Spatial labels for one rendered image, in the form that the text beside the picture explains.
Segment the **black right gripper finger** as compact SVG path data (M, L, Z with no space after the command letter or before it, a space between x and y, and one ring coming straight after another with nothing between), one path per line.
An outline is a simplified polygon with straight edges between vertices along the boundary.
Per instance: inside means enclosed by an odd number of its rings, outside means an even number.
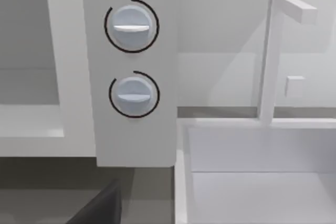
M121 224L121 186L116 179L65 224Z

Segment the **pale microwave oven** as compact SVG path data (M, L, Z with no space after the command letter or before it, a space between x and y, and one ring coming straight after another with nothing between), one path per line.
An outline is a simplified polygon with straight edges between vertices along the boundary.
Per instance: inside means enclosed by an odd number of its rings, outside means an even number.
M112 12L147 10L149 43L127 50L109 33ZM178 0L83 0L96 162L100 167L172 167L176 160ZM113 88L140 77L149 108L126 114ZM48 0L0 0L0 105L59 105Z

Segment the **pale grey microwave knob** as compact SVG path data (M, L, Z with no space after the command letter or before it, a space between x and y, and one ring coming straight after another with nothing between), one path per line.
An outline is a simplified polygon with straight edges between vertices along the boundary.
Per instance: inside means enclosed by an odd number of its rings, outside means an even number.
M123 113L142 114L149 108L153 89L143 78L127 77L117 83L112 93L115 103Z
M125 5L112 12L108 19L109 33L127 50L145 47L152 36L153 23L147 10L138 5Z

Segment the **microwave oven door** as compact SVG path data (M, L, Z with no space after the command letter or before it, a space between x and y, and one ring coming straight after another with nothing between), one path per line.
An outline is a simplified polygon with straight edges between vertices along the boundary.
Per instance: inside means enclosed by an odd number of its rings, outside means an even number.
M83 0L48 0L59 105L0 105L1 157L96 154Z

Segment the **white sink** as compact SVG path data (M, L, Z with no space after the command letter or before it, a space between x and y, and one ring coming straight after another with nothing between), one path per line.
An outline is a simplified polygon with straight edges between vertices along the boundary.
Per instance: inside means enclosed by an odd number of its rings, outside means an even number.
M336 224L336 119L177 121L175 224Z

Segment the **tall white tap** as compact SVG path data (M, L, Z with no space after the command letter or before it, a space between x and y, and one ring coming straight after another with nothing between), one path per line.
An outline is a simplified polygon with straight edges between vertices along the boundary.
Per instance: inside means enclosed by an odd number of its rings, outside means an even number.
M299 24L313 25L318 9L302 0L268 0L263 61L261 68L258 119L269 126L274 118L284 17Z

